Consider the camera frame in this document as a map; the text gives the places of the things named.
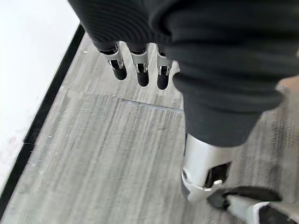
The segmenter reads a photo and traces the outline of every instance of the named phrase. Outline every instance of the dark gray sweater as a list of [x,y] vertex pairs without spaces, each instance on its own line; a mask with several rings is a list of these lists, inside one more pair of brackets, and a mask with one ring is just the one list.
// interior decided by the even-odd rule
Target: dark gray sweater
[[278,0],[69,0],[95,46],[165,45],[180,72],[186,130],[216,146],[242,144],[298,74],[299,2]]

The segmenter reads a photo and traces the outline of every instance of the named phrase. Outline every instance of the robotic hand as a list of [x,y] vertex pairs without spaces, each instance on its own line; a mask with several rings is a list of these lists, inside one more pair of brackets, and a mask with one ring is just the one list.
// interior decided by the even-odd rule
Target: robotic hand
[[[131,44],[127,43],[131,52],[133,65],[137,72],[137,80],[140,86],[149,84],[149,44]],[[98,43],[98,50],[104,55],[109,65],[112,67],[117,79],[123,80],[127,77],[126,67],[123,62],[119,42]],[[168,85],[169,73],[172,67],[172,60],[167,59],[164,53],[163,45],[157,45],[157,86],[164,90]]]

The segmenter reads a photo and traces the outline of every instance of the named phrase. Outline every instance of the gray fabric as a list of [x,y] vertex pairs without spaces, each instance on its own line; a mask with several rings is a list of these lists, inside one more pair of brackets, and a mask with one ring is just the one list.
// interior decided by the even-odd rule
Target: gray fabric
[[[142,88],[127,50],[128,79],[120,82],[84,37],[3,224],[242,223],[182,198],[182,98],[172,83],[157,89],[150,49]],[[299,98],[283,91],[286,101],[240,147],[227,185],[267,186],[299,202]]]

